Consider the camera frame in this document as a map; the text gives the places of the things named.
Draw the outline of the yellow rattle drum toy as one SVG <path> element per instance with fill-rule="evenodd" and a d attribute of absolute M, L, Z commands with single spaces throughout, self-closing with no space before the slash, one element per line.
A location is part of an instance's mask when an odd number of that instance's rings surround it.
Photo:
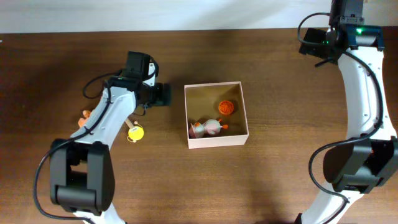
<path fill-rule="evenodd" d="M 138 121 L 131 121 L 129 118 L 125 120 L 128 126 L 127 140 L 129 142 L 138 142 L 144 137 L 144 128 L 138 123 Z"/>

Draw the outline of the white pink duck toy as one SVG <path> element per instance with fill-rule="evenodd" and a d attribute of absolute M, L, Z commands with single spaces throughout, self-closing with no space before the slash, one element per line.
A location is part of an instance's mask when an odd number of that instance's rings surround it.
<path fill-rule="evenodd" d="M 228 128 L 227 124 L 221 124 L 221 119 L 209 119 L 204 123 L 192 123 L 188 130 L 188 135 L 192 139 L 202 138 L 205 135 L 217 136 L 222 129 Z"/>

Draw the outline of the orange round plastic toy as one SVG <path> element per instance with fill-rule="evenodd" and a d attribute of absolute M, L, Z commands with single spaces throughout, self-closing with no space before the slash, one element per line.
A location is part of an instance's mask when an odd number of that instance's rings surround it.
<path fill-rule="evenodd" d="M 222 115 L 231 115 L 234 111 L 234 104 L 229 100 L 223 100 L 218 104 L 218 111 Z"/>

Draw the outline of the yellow plush duck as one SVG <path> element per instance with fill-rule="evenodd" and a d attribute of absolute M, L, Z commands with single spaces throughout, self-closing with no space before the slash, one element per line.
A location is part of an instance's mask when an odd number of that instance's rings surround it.
<path fill-rule="evenodd" d="M 78 125 L 80 128 L 82 128 L 85 125 L 85 123 L 87 122 L 88 118 L 91 115 L 91 111 L 83 110 L 82 115 L 83 115 L 83 117 L 78 120 Z"/>

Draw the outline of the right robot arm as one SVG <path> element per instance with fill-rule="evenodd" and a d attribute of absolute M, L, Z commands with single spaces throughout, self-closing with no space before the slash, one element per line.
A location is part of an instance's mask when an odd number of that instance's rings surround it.
<path fill-rule="evenodd" d="M 324 184 L 296 222 L 337 223 L 349 207 L 397 171 L 397 133 L 389 117 L 382 63 L 382 28 L 364 22 L 363 2 L 333 0 L 329 28 L 300 35 L 300 53 L 333 63 L 343 76 L 348 112 L 346 138 L 318 149 Z"/>

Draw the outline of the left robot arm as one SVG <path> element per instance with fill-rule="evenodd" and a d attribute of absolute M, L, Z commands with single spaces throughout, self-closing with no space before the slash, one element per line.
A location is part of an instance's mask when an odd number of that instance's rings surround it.
<path fill-rule="evenodd" d="M 157 62 L 148 54 L 128 52 L 126 65 L 108 74 L 100 101 L 68 139 L 56 139 L 47 154 L 50 200 L 84 223 L 123 223 L 113 205 L 115 179 L 111 146 L 125 120 L 138 106 L 167 106 L 170 86 L 158 83 Z"/>

